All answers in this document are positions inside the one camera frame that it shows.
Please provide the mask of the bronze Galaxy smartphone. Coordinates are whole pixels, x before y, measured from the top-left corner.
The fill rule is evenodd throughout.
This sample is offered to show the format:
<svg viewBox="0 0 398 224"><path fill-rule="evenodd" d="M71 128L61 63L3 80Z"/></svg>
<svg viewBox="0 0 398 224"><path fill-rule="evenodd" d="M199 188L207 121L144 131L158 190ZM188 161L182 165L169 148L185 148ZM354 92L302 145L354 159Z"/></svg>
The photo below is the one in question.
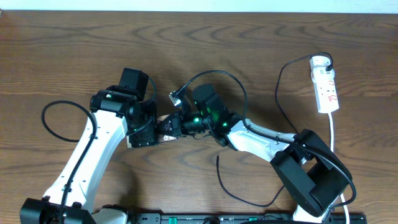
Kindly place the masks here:
<svg viewBox="0 0 398 224"><path fill-rule="evenodd" d="M165 142L170 142L170 141L176 141L176 140L178 139L178 137L166 136L166 135L163 135L163 134L159 134L159 133L158 133L157 125L158 125L158 122L159 122L159 117L157 118L156 123L154 123L153 121L151 122L151 123L154 123L154 124L155 124L155 131L156 131L156 133L157 133L158 136L159 136L159 137L158 137L159 143L165 143Z"/></svg>

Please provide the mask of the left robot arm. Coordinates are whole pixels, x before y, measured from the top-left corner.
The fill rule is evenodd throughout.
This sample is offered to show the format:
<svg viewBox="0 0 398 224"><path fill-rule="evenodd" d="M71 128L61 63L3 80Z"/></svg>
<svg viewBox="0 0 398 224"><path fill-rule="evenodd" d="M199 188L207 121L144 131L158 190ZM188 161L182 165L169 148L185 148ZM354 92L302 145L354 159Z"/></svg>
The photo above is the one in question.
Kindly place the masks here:
<svg viewBox="0 0 398 224"><path fill-rule="evenodd" d="M84 110L88 120L66 166L41 199L27 198L21 223L129 223L128 211L106 205L94 211L97 189L111 156L126 137L156 124L154 99L145 100L146 73L125 68L117 85L100 90Z"/></svg>

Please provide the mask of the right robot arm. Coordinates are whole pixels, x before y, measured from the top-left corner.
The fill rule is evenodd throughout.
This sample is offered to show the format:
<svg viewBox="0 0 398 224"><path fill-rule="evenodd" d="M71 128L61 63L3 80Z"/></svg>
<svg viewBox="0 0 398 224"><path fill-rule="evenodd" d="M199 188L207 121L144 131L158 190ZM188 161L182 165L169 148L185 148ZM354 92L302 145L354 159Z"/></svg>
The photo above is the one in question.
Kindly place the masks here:
<svg viewBox="0 0 398 224"><path fill-rule="evenodd" d="M183 93L170 99L179 110L158 123L165 136L194 136L207 132L222 147L251 153L269 162L284 188L297 203L293 220L322 223L337 206L336 199L353 188L349 170L313 131L279 133L254 124L230 111L210 84L193 91L197 111L184 101Z"/></svg>

